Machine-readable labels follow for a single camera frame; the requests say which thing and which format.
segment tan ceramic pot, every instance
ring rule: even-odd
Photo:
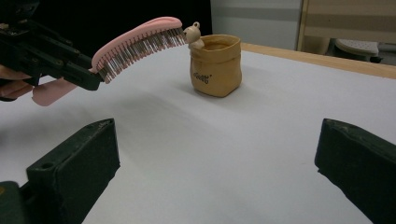
[[[192,86],[205,94],[224,97],[242,81],[241,40],[233,35],[205,35],[202,49],[191,48]]]

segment white wall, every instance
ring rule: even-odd
[[[211,0],[213,34],[296,49],[303,0]]]

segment white tabletop surface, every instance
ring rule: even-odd
[[[114,118],[121,167],[84,224],[371,223],[314,158],[325,118],[396,143],[396,80],[242,51],[241,86],[216,98],[189,66],[182,46],[47,107],[0,103],[0,180]]]

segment small bear figure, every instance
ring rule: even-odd
[[[204,47],[204,41],[201,39],[201,31],[199,30],[200,24],[196,21],[192,26],[184,29],[184,35],[189,43],[189,49],[197,48],[201,49]]]

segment hairbrush bristle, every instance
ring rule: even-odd
[[[134,62],[162,49],[186,43],[187,39],[181,27],[135,36],[103,55],[96,69],[105,83],[109,83]]]

